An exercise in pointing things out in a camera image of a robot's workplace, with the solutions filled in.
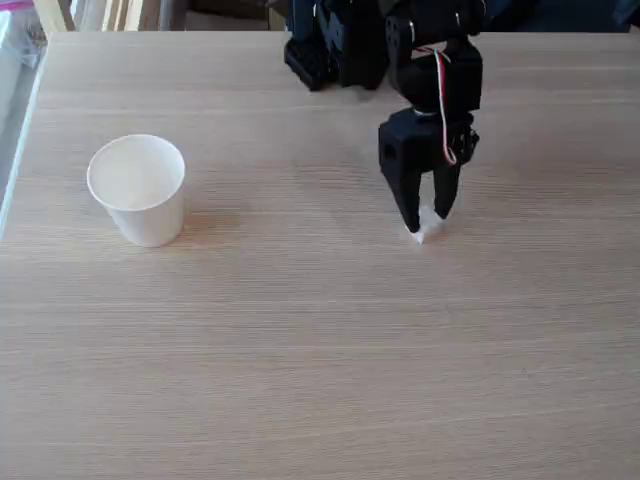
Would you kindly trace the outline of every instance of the wooden table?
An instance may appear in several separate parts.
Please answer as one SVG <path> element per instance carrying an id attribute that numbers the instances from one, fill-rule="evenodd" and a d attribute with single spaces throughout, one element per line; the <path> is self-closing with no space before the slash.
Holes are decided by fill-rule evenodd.
<path id="1" fill-rule="evenodd" d="M 0 249 L 0 477 L 640 478 L 640 37 L 482 36 L 424 246 L 378 170 L 401 99 L 311 94 L 283 42 L 54 38 Z M 133 132 L 187 159 L 166 248 L 85 186 Z"/>

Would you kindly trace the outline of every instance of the cup rim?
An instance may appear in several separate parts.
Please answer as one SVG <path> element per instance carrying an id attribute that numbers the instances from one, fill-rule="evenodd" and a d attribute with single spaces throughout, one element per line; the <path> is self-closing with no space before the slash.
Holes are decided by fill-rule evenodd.
<path id="1" fill-rule="evenodd" d="M 147 205 L 143 208 L 120 208 L 120 207 L 116 207 L 114 205 L 111 205 L 109 202 L 104 201 L 102 198 L 100 198 L 100 196 L 96 193 L 96 191 L 93 188 L 92 185 L 92 179 L 91 179 L 91 174 L 92 174 L 92 170 L 95 167 L 95 165 L 97 164 L 97 160 L 104 155 L 104 153 L 109 150 L 110 148 L 113 148 L 114 146 L 117 146 L 119 143 L 124 143 L 127 140 L 131 140 L 133 138 L 146 138 L 146 139 L 153 139 L 154 141 L 160 141 L 161 143 L 165 144 L 166 146 L 169 147 L 169 149 L 173 150 L 175 153 L 178 154 L 178 158 L 180 159 L 180 164 L 182 166 L 181 172 L 180 172 L 180 178 L 179 181 L 177 182 L 176 187 L 166 196 L 166 198 L 164 198 L 163 200 L 157 201 L 155 203 L 152 203 L 150 205 Z M 131 135 L 123 135 L 121 137 L 118 138 L 114 138 L 113 140 L 107 142 L 105 145 L 103 145 L 94 155 L 93 157 L 91 157 L 91 161 L 89 162 L 89 167 L 87 168 L 87 187 L 89 188 L 89 191 L 91 192 L 91 195 L 93 196 L 93 198 L 95 198 L 103 207 L 109 209 L 109 210 L 115 210 L 118 212 L 144 212 L 146 210 L 151 210 L 153 208 L 159 207 L 160 205 L 163 205 L 165 203 L 167 203 L 169 200 L 171 200 L 182 188 L 182 184 L 184 183 L 184 178 L 185 178 L 185 174 L 186 174 L 186 166 L 184 163 L 184 157 L 182 156 L 182 152 L 180 152 L 180 150 L 178 149 L 178 147 L 176 147 L 173 143 L 171 143 L 169 140 L 162 138 L 162 137 L 158 137 L 157 135 L 151 135 L 148 133 L 134 133 Z"/>

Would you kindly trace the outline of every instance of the paper cup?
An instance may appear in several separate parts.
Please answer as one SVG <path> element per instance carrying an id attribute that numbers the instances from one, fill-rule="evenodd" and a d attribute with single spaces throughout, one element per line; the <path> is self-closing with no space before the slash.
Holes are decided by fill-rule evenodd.
<path id="1" fill-rule="evenodd" d="M 182 230 L 184 176 L 184 159 L 172 143 L 153 135 L 127 135 L 95 154 L 87 184 L 125 238 L 159 247 Z"/>

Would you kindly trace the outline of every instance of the black robotic gripper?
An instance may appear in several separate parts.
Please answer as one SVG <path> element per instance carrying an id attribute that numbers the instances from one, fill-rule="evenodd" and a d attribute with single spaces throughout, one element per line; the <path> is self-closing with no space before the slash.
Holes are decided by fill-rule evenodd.
<path id="1" fill-rule="evenodd" d="M 420 230 L 422 175 L 433 172 L 434 211 L 447 218 L 461 168 L 480 139 L 470 112 L 480 108 L 483 62 L 468 34 L 480 30 L 484 6 L 482 0 L 399 0 L 387 15 L 390 80 L 412 107 L 380 126 L 379 161 L 412 233 Z M 424 48 L 442 41 L 442 52 Z"/>
<path id="2" fill-rule="evenodd" d="M 415 233 L 421 178 L 433 172 L 434 210 L 445 219 L 479 141 L 470 112 L 480 108 L 483 63 L 469 36 L 480 32 L 487 0 L 290 1 L 285 62 L 310 90 L 331 82 L 375 89 L 389 67 L 412 106 L 379 128 L 382 173 Z M 426 47 L 439 42 L 443 51 Z"/>

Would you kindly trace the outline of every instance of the red and white wire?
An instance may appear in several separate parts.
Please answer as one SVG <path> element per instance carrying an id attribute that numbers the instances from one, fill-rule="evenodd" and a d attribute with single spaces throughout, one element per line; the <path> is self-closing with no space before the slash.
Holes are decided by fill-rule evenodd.
<path id="1" fill-rule="evenodd" d="M 449 165 L 455 165 L 458 163 L 458 159 L 456 158 L 456 154 L 449 148 L 448 145 L 448 135 L 447 135 L 447 116 L 446 116 L 446 108 L 445 108 L 445 99 L 446 99 L 446 72 L 444 69 L 444 62 L 442 61 L 442 56 L 444 54 L 439 52 L 438 50 L 433 50 L 433 57 L 436 60 L 436 66 L 438 68 L 438 96 L 440 98 L 440 116 L 442 117 L 442 153 L 444 154 L 444 158 Z"/>

